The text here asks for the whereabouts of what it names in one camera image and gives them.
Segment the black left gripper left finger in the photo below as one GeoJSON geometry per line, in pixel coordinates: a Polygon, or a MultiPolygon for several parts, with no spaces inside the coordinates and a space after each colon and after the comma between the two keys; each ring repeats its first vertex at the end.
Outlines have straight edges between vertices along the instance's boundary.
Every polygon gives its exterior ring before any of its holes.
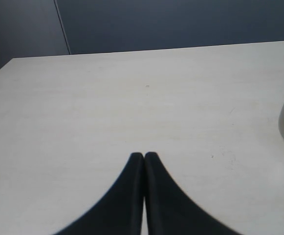
{"type": "Polygon", "coordinates": [[[132,153],[107,193],[58,235],[139,235],[144,203],[144,157],[132,153]]]}

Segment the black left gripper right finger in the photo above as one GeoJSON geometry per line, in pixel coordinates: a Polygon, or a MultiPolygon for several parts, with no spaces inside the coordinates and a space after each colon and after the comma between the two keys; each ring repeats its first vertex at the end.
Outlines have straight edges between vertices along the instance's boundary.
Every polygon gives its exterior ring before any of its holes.
{"type": "Polygon", "coordinates": [[[145,155],[146,213],[150,235],[237,235],[193,202],[155,152],[145,155]]]}

